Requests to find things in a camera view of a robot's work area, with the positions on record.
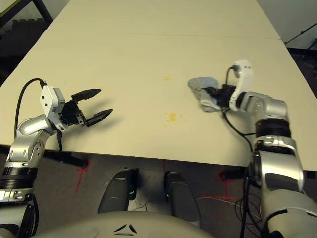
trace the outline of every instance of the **black cable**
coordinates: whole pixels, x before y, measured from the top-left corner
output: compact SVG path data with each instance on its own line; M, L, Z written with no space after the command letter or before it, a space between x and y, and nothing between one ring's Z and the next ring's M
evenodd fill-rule
M33 204L35 208L35 222L34 222L34 228L33 228L31 236L35 235L39 225L39 206L38 206L38 202L36 200L35 194L33 194Z
M256 205L252 202L249 202L250 204L252 204L256 210L256 212L258 213L258 215L260 216L260 211L259 209L256 207ZM242 208L243 208L243 205L242 205L242 199L239 199L235 202L234 204L234 210L235 210L235 214L236 214L236 217L238 218L238 220L241 222L242 221ZM246 225L254 225L253 222L246 222Z
M43 88L44 85L46 85L46 83L40 79L40 78L33 78L31 79L30 81L28 81L24 87L22 88L21 92L20 92L20 96L19 96L19 99L18 99L18 103L16 105L16 111L15 111L15 120L14 120L14 139L16 138L16 129L18 128L18 120L19 120L19 112L20 112L20 106L21 106L21 101L22 101L22 97L23 97L23 94L26 90L26 88L33 82L35 81L39 81L40 82L40 85L41 87Z
M228 77L229 77L229 71L234 69L234 66L231 66L228 70L227 70L227 74L226 74L226 84L228 84Z
M292 40L295 40L297 37L299 37L300 35L304 34L305 32L307 32L308 30L312 29L314 26L317 25L317 22L315 24L313 24L312 26L310 26L309 28L307 28L306 30L304 31L301 31L301 33L299 33L298 35L294 36L292 39L290 39L289 41L287 42L284 42L284 44L288 44L290 43Z
M249 147L250 147L250 151L253 152L253 148L252 148L252 144L251 142L246 138L247 135L254 135L254 133L248 133L248 134L244 134L240 131L238 131L238 129L236 129L232 124L231 122L229 121L227 115L226 115L226 112L229 111L230 109L226 110L226 111L223 111L223 108L221 108L221 112L222 112L222 116L223 118L225 119L225 121L227 122L227 124L238 134L240 135L243 139L246 140L246 142L248 143Z
M230 68L227 70L227 74L226 74L226 84L228 84L229 71L230 71L231 69L235 69L235 66L232 66L232 67L230 67ZM230 108L228 108L226 111L224 111L222 107L220 107L220 108L221 108L221 112L222 112L222 116L223 116L224 120L227 122L227 124L228 124L238 135L240 135L243 139L246 140L246 142L248 143L248 145L249 145L249 147L250 147L250 151L253 152L252 144L251 144L251 142L246 138L246 136L248 136L248 135L254 135L255 133L252 132L252 133L246 133L246 134L244 134L244 133L240 132L238 129L236 129L236 128L231 124L231 122L229 121L229 119L228 119L228 117L227 117L227 114L226 114L226 113L230 110Z
M242 215L242 222L241 222L241 230L240 230L240 238L244 237L244 230L246 226L246 218L247 218L247 207L248 207L248 193L250 189L249 180L246 182L246 188L243 187L243 215Z
M262 229L259 227L258 223L256 222L256 220L254 219L252 213L250 212L250 209L249 209L249 205L247 204L247 207L246 207L246 210L247 210L247 213L252 221L252 223L254 224L254 226L258 229L259 232L262 231Z

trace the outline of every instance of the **gray object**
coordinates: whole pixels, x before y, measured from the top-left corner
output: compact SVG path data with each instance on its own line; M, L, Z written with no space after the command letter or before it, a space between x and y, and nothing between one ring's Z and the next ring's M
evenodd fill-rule
M213 236L173 216L154 212L122 211L99 214L34 237L212 238Z
M172 215L201 227L201 215L196 200L181 174L167 172L164 176L165 193L169 198Z
M216 112L220 110L217 99L210 96L204 88L218 88L218 81L211 77L192 78L188 81L188 87L194 93L204 112Z

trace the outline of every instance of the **wire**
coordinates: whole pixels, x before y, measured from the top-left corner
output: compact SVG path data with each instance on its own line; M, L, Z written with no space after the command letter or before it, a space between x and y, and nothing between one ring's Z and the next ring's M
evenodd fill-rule
M240 135L243 139L246 140L246 142L248 143L249 145L249 148L250 148L250 151L253 152L253 148L252 148L252 144L251 142L248 140L248 138L246 138L246 136L248 135L254 135L255 133L247 133L247 134L244 134L240 131L238 131L238 129L236 129L232 124L231 122L229 121L228 117L227 117L227 111L229 111L230 109L227 109L226 111L223 110L223 107L220 107L221 108L221 112L222 112L222 116L224 118L224 120L227 122L227 124L238 134Z
M222 199L216 198L216 197L198 197L198 198L196 198L195 200L201 200L201 199L206 199L206 198L207 198L207 199L214 199L214 200L221 201L221 202L225 202L225 203L231 204L231 205L233 205L233 206L236 205L236 204L233 203L233 202L229 202L229 201L226 201L226 200L222 200ZM253 215L254 215L256 218L261 219L258 215L254 214L254 213L253 213Z
M34 222L34 228L33 228L31 236L35 235L39 225L39 206L38 206L38 202L36 200L35 194L33 194L33 204L35 208L35 222Z
M247 207L248 207L248 193L249 193L249 189L250 189L250 183L249 180L247 179L246 182L246 188L245 186L243 187L243 214L242 214L242 222L241 222L241 231L240 231L240 238L244 237L244 230L245 230L245 226L246 226L246 218L247 218Z
M299 37L300 35L304 34L304 33L307 32L308 30L312 29L312 28L313 28L314 26L316 26L316 25L317 25L317 22L316 22L315 24L313 24L312 26L310 26L309 28L307 28L306 30L301 31L301 33L299 33L298 35L294 36L294 37L293 37L292 39L290 39L289 41L284 42L284 44L286 45L286 44L290 43L291 41L295 40L297 37Z
M229 71L234 69L234 66L231 66L228 70L227 70L227 74L226 74L226 84L228 84L228 77L229 77Z
M235 69L235 66L231 66L228 70L227 70L227 74L226 74L226 84L228 84L228 77L229 77L229 71L231 70L231 69ZM250 151L251 152L253 152L253 148L252 148L252 144L251 144L251 142L248 140L248 138L246 138L246 136L248 136L248 135L255 135L255 133L254 132L252 132L252 133L242 133L242 132L240 132L237 128L235 128L232 124L231 124L231 122L229 121L229 119L228 119L228 117L227 117L227 112L230 110L230 108L228 108L227 110L223 110L223 108L222 107L220 107L221 108L221 112L222 112L222 116L223 116L223 118L224 118L224 120L227 122L227 124L231 127L231 129L233 129L238 135L240 135L243 139L245 139L246 140L246 142L248 143L248 145L249 145L249 148L250 148Z
M231 204L231 205L234 205L234 206L238 206L238 207L241 207L240 205L237 205L236 203L233 203L233 202L229 202L229 201L226 201L226 200L222 200L222 199L219 199L219 198L216 198L216 197L199 197L199 198L196 198L195 200L200 200L200 199L206 199L206 198L210 198L210 199L214 199L214 200L217 200L217 201L221 201L221 202L225 202L225 203L228 203L228 204ZM259 237L255 232L253 232L248 226L246 226L246 228L249 230L249 232L251 232L254 236L256 237Z
M20 106L21 106L21 101L22 101L22 97L23 97L23 94L26 90L26 88L33 82L35 81L39 81L40 82L40 85L41 87L43 88L44 85L46 85L46 83L40 79L40 78L33 78L31 79L30 81L28 81L24 87L22 88L21 92L20 92L20 96L19 96L19 99L18 99L18 103L16 105L16 111L15 111L15 120L14 120L14 139L16 138L16 130L18 128L18 120L19 120L19 112L20 112Z
M146 211L147 211L147 210L148 210L148 208L147 208L147 203L148 203L148 201L147 201L146 203L144 203L142 206L137 207L137 208L134 208L132 211L135 211L135 210L141 209L141 208L143 208L143 207L145 207L145 209L146 209Z

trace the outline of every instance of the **red tape marking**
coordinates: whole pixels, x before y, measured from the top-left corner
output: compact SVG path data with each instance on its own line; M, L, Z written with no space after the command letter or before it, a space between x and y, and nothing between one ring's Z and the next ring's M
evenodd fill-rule
M89 165L90 165L90 160L88 160L88 164L87 164L87 166L84 169L76 169L77 172L80 172L79 178L78 178L78 182L77 182L77 186L76 186L76 190L75 190L76 193L78 193L78 191L79 191L81 180L83 178L84 173L88 171Z
M229 197L229 195L228 195L228 185L229 184L231 184L231 183L233 183L234 181L224 181L224 180L222 180L222 178L221 178L221 172L222 172L222 170L218 170L218 182L220 183L220 184L223 184L224 185L224 195L225 195L225 200L226 201L228 201L227 200L227 197Z

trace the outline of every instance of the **metal leg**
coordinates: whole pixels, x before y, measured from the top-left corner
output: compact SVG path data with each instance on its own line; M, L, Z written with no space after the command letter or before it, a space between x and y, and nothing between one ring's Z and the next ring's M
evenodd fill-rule
M40 12L44 21L49 26L53 22L53 19L52 19L51 15L49 14L48 10L46 9L45 5L43 4L42 0L32 0L32 1L34 3L35 7Z
M172 215L201 227L201 215L194 196L182 175L166 172L164 190L169 199Z
M88 161L85 159L79 159L71 155L71 152L46 150L43 157L47 157L52 160L59 161L61 163L66 163L81 168L85 168L88 165Z

